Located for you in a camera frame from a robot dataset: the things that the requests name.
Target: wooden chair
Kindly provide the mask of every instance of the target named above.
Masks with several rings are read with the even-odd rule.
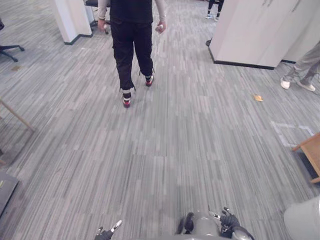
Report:
[[[320,132],[313,135],[309,139],[303,141],[296,147],[292,149],[292,151],[297,151],[301,149],[309,162],[311,163],[313,169],[315,170],[318,177],[312,179],[310,182],[315,184],[320,182]]]

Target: black baseboard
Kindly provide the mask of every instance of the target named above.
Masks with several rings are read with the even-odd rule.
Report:
[[[288,63],[288,64],[295,64],[296,63],[295,61],[289,61],[289,60],[284,60],[284,59],[282,59],[281,62]]]
[[[215,60],[210,47],[209,52],[212,58],[212,61],[214,64],[222,64],[222,65],[231,65],[231,66],[239,66],[239,67],[248,67],[248,68],[255,68],[255,69],[268,69],[268,70],[274,70],[274,66],[263,66],[263,65],[254,65],[254,64],[247,64],[247,63],[240,63],[240,62],[232,62],[232,61],[217,61]]]
[[[76,36],[71,42],[64,42],[65,45],[73,45],[80,37],[84,37],[84,38],[92,38],[93,34],[91,33],[90,35],[86,35],[86,34],[79,34],[78,36]]]

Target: gray pants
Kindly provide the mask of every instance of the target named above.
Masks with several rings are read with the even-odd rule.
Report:
[[[291,82],[295,77],[300,78],[299,74],[307,69],[309,71],[300,81],[303,85],[311,85],[314,75],[320,74],[320,41],[295,63],[283,80]]]

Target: black vest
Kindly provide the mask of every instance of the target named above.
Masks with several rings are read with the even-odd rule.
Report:
[[[111,0],[110,18],[129,23],[152,23],[152,0]]]

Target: small paper scrap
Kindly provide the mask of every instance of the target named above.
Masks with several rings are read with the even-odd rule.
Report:
[[[262,96],[260,96],[260,95],[253,95],[253,97],[254,97],[254,100],[256,100],[258,102],[263,102],[264,101]]]

